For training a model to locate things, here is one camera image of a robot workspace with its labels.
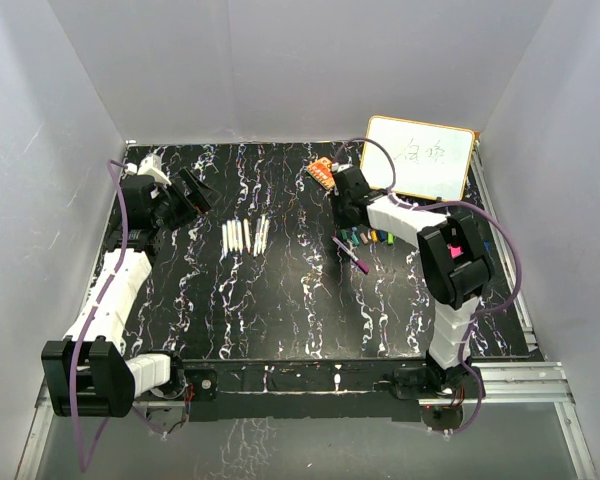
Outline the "purple capped white marker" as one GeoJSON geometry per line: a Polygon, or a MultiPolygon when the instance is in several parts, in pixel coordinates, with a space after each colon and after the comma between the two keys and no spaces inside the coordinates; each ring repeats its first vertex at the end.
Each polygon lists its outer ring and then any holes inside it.
{"type": "Polygon", "coordinates": [[[370,269],[367,266],[367,264],[364,261],[362,261],[349,246],[347,246],[343,241],[341,241],[336,236],[332,236],[331,239],[337,245],[337,247],[351,259],[351,261],[357,266],[357,268],[363,274],[365,274],[365,275],[369,274],[370,269]]]}

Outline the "teal capped white marker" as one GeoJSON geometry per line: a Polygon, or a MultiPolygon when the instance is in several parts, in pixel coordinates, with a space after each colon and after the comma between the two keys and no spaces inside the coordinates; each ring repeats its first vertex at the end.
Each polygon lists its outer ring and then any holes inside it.
{"type": "Polygon", "coordinates": [[[243,241],[242,222],[239,219],[235,220],[235,230],[236,230],[237,251],[242,253],[242,251],[244,249],[244,241],[243,241]]]}

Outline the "dark green capped marker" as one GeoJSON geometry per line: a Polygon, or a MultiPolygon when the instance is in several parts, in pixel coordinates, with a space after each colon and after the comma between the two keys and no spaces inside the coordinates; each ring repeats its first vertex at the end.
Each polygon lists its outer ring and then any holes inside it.
{"type": "Polygon", "coordinates": [[[241,250],[241,240],[240,240],[240,224],[237,219],[233,219],[231,222],[232,225],[232,235],[233,235],[233,250],[235,252],[239,252],[241,250]]]}

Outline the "dark blue capped marker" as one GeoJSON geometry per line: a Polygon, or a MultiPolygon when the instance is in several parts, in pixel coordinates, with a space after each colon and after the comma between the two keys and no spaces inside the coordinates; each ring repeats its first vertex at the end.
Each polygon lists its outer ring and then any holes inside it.
{"type": "Polygon", "coordinates": [[[260,217],[258,217],[257,222],[256,222],[256,230],[255,230],[255,234],[254,234],[254,246],[253,246],[254,257],[257,257],[260,254],[264,222],[265,222],[264,215],[261,215],[260,217]]]}

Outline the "green capped white marker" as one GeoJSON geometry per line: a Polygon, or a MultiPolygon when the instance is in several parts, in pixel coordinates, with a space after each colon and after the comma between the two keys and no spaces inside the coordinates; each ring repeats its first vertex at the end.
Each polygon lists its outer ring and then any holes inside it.
{"type": "Polygon", "coordinates": [[[261,216],[260,230],[259,230],[259,247],[258,253],[263,254],[266,248],[267,234],[269,229],[269,218],[266,215],[261,216]]]}

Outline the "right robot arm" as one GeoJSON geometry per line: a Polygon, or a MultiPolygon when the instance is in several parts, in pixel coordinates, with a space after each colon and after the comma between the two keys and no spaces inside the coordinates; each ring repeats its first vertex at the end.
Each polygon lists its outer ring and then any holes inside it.
{"type": "Polygon", "coordinates": [[[434,300],[434,333],[420,379],[410,386],[451,395],[470,366],[474,313],[494,272],[476,224],[469,215],[418,210],[385,190],[373,190],[357,166],[338,164],[331,173],[330,202],[338,227],[385,231],[417,248],[434,300]]]}

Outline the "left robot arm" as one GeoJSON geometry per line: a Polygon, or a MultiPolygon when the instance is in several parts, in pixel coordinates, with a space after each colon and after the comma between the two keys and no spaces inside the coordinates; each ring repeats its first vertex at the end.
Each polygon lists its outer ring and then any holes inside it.
{"type": "Polygon", "coordinates": [[[157,167],[129,166],[104,240],[103,263],[88,299],[41,361],[58,416],[124,417],[144,393],[180,396],[187,376],[174,354],[154,350],[125,359],[122,339],[141,287],[166,234],[207,213],[209,188],[188,168],[168,176],[157,167]]]}

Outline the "yellow capped white marker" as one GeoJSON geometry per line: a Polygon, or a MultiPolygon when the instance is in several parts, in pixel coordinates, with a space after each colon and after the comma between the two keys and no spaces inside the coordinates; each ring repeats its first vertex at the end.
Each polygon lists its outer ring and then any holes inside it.
{"type": "Polygon", "coordinates": [[[266,248],[266,245],[267,245],[267,242],[268,242],[269,229],[270,229],[270,218],[267,217],[265,219],[264,233],[263,233],[263,244],[264,244],[265,248],[266,248]]]}

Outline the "blue capped white marker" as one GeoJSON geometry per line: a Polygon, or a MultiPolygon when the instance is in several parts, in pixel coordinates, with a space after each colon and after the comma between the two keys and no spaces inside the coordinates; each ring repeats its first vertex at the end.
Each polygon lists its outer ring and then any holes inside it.
{"type": "Polygon", "coordinates": [[[228,225],[226,222],[222,225],[222,248],[223,248],[223,257],[226,257],[229,253],[229,248],[230,248],[229,231],[228,231],[228,225]]]}

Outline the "light blue capped marker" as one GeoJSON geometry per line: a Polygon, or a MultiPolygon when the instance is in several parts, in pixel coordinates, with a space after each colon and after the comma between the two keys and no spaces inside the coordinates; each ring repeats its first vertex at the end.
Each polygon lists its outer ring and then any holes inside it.
{"type": "Polygon", "coordinates": [[[234,227],[233,220],[229,220],[227,222],[227,236],[228,236],[229,251],[235,252],[236,251],[236,237],[235,237],[235,227],[234,227]]]}

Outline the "orange capped white marker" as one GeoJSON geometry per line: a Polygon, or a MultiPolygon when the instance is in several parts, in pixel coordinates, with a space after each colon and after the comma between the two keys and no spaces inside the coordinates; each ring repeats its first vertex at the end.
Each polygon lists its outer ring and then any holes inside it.
{"type": "Polygon", "coordinates": [[[247,218],[243,219],[244,244],[248,253],[251,253],[252,242],[250,233],[250,222],[247,218]]]}

